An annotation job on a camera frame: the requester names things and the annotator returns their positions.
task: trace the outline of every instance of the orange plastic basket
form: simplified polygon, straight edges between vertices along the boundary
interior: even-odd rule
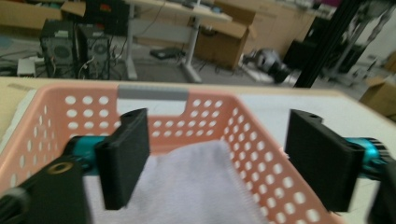
[[[222,139],[262,213],[272,223],[334,223],[279,145],[237,97],[223,92],[59,83],[41,88],[0,156],[0,192],[58,157],[74,135],[107,135],[119,125],[119,99],[185,101],[179,116],[149,116],[152,154]]]

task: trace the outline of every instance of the desk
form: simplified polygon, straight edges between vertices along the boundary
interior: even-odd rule
[[[126,67],[129,79],[137,79],[132,58],[132,44],[134,34],[148,38],[158,38],[162,40],[174,40],[180,43],[188,43],[189,49],[186,60],[181,63],[181,69],[194,83],[202,83],[201,78],[191,66],[191,60],[195,49],[195,42],[198,36],[200,19],[210,19],[214,21],[231,21],[232,18],[223,13],[214,13],[207,7],[197,6],[194,9],[183,7],[180,4],[165,2],[163,0],[124,0],[130,4],[128,36],[127,36],[127,56]],[[194,25],[191,28],[180,27],[169,24],[156,24],[150,21],[142,21],[134,18],[134,6],[158,8],[158,10],[174,11],[195,17]]]
[[[18,103],[32,89],[53,82],[80,82],[75,80],[0,78],[0,135],[9,126]],[[155,87],[181,87],[202,90],[229,91],[238,94],[247,107],[257,116],[262,126],[284,146],[291,108],[305,110],[324,118],[324,124],[342,136],[371,136],[382,141],[393,157],[396,156],[396,126],[369,108],[338,91],[276,89],[255,87],[203,86],[187,84],[128,83]],[[359,180],[350,212],[342,214],[347,223],[365,223],[365,216],[375,196],[377,184]]]

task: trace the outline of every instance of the cable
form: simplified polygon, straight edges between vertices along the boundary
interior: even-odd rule
[[[154,20],[148,25],[148,27],[146,27],[146,29],[145,29],[143,32],[141,32],[140,34],[137,34],[137,35],[135,35],[135,36],[143,35],[143,34],[146,33],[146,31],[158,20],[158,17],[160,16],[160,13],[161,13],[161,11],[163,10],[163,7],[165,6],[165,4],[166,4],[166,1],[163,0],[163,5],[162,5],[162,6],[160,7],[160,9],[158,10],[157,15],[155,15]]]
[[[53,57],[51,57],[51,58],[50,58],[50,62],[51,62],[51,64],[52,64],[52,67],[53,67],[53,73],[52,73],[52,77],[55,77],[55,72],[56,72],[56,64],[55,64],[55,61],[54,61],[54,58],[53,58]]]
[[[77,79],[79,79],[79,75],[81,74],[82,69],[83,69],[83,68],[84,68],[84,69],[87,69],[88,64],[91,63],[91,62],[93,62],[94,59],[95,59],[95,56],[92,56],[92,58],[91,58],[90,60],[88,60],[87,62],[85,62],[85,63],[79,68],[78,75],[77,75]]]

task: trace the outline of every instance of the towel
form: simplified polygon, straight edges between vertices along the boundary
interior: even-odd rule
[[[119,211],[104,209],[97,176],[84,177],[84,184],[94,223],[268,223],[222,141],[150,156],[131,201]]]

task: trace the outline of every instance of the floor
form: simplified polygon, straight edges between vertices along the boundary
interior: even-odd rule
[[[114,38],[113,46],[122,46],[123,38]],[[137,81],[148,81],[148,82],[175,82],[175,83],[188,83],[189,80],[182,74],[180,69],[178,69],[178,61],[175,59],[160,61],[149,56],[150,47],[147,46],[134,46],[134,63],[136,66],[136,72],[138,74]],[[18,60],[20,57],[26,57],[34,55],[36,52],[40,51],[39,42],[32,38],[7,38],[3,36],[0,38],[0,56],[4,54],[9,54],[12,52],[22,51],[20,54],[9,55],[6,58],[8,60]],[[116,48],[115,52],[120,52],[120,47]],[[125,55],[125,50],[123,51],[120,59],[115,63],[110,71],[111,79],[122,79],[127,80],[125,65],[122,58]],[[1,60],[0,64],[7,64],[9,62]],[[263,81],[255,81],[242,69],[237,69],[236,71],[228,71],[216,67],[214,64],[206,63],[198,59],[192,61],[193,67],[198,71],[201,76],[203,83],[207,85],[240,85],[240,86],[256,86],[256,87],[279,87],[279,88],[292,88],[298,75],[293,75],[286,78],[285,82],[279,85],[273,83],[272,79],[267,75],[263,75]],[[351,69],[352,72],[359,69],[355,66]],[[37,74],[41,77],[46,76],[44,66],[37,67]],[[372,76],[375,74],[387,75],[386,72],[381,70],[374,70]],[[367,90],[367,86],[364,84],[364,80],[361,77],[354,79],[355,84],[349,86],[349,83],[335,83],[328,82],[325,79],[318,78],[314,83],[312,89],[334,89],[344,92],[345,94],[351,96],[354,99],[359,100],[364,92]]]

